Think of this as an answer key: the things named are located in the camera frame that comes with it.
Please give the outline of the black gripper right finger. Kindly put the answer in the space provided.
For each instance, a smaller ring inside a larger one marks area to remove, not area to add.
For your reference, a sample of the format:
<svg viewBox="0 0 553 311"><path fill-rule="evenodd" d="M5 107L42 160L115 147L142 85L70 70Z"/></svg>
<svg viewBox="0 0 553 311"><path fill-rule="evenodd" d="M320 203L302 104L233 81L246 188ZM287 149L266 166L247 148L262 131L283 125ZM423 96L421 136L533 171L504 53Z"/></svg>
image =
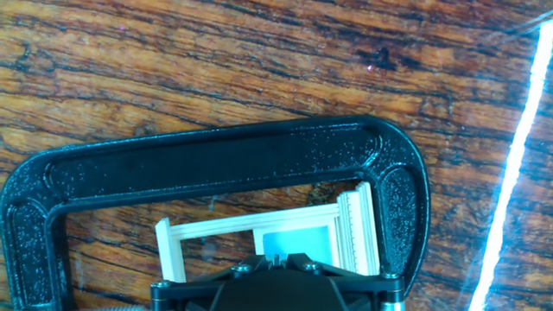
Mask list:
<svg viewBox="0 0 553 311"><path fill-rule="evenodd" d="M304 253L276 255L276 268L297 270L332 281L343 299L366 295L370 310L404 311L404 277L392 272L380 272L376 276L362 276L348 270L316 262Z"/></svg>

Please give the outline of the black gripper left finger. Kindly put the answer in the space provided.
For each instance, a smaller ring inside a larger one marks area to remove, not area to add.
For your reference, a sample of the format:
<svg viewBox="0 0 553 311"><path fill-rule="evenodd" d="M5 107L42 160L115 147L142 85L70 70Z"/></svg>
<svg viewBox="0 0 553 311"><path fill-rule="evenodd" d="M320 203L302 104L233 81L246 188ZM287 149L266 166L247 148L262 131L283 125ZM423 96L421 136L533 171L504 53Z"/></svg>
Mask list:
<svg viewBox="0 0 553 311"><path fill-rule="evenodd" d="M183 310L189 300L214 298L226 282L249 276L254 272L270 270L273 266L273 260L270 257L254 255L197 282L169 280L155 282L150 286L150 309L153 311Z"/></svg>

